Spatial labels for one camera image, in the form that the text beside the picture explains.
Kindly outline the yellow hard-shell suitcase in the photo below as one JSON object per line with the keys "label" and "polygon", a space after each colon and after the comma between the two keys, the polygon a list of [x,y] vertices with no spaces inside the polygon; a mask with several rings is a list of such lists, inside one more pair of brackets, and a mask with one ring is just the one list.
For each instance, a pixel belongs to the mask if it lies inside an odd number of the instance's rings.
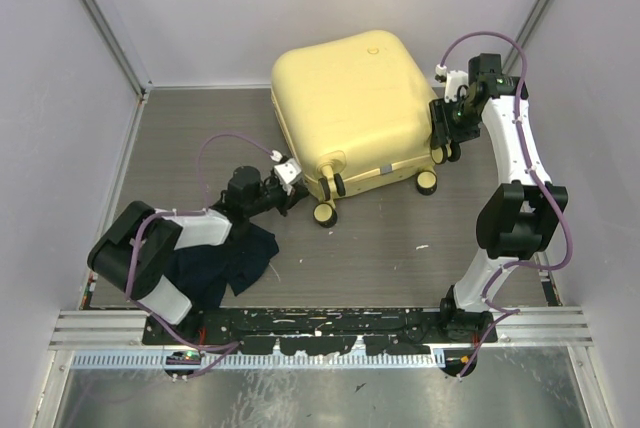
{"label": "yellow hard-shell suitcase", "polygon": [[292,49],[271,71],[271,99],[288,148],[318,203],[317,224],[336,224],[339,199],[408,178],[435,193],[435,168],[453,157],[433,148],[437,96],[403,42],[371,30]]}

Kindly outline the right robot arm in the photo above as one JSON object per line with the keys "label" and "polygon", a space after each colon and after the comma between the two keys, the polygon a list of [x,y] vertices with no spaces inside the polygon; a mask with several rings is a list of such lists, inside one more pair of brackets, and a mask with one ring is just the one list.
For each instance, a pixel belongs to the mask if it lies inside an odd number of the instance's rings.
{"label": "right robot arm", "polygon": [[465,275],[441,300],[438,327],[452,342],[477,342],[493,321],[493,298],[518,267],[548,247],[568,204],[568,191],[551,181],[529,123],[528,93],[521,78],[502,71],[498,54],[482,53],[466,71],[436,69],[443,97],[429,105],[430,145],[454,162],[461,144],[487,132],[498,186],[480,211],[478,251]]}

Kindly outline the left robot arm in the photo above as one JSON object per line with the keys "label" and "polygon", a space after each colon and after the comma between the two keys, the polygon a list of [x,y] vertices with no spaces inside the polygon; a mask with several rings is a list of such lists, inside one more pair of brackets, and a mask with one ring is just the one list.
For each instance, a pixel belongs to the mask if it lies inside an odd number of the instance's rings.
{"label": "left robot arm", "polygon": [[88,267],[137,307],[176,343],[205,346],[205,312],[220,307],[227,291],[254,285],[279,253],[273,233],[253,217],[287,215],[309,191],[291,162],[267,177],[253,166],[234,170],[219,199],[197,211],[130,203],[90,250]]}

